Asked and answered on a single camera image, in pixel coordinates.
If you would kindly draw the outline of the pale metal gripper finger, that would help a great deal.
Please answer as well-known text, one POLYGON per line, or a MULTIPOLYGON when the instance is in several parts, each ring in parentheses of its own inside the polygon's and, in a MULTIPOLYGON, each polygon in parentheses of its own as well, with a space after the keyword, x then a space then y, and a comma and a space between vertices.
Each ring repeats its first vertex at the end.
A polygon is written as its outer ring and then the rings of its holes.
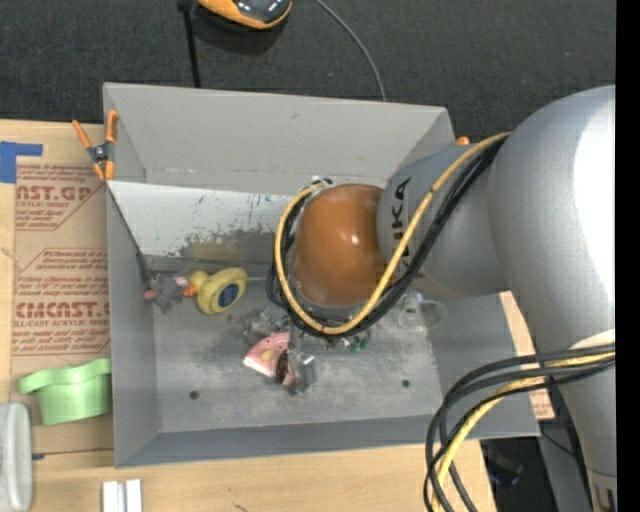
POLYGON ((280 320, 270 308, 253 310, 242 316, 243 334, 246 337, 267 337, 281 330, 280 320))
POLYGON ((316 381, 315 362, 315 356, 310 353, 299 349, 288 351, 288 364, 293 377, 288 385, 290 393, 302 394, 316 381))

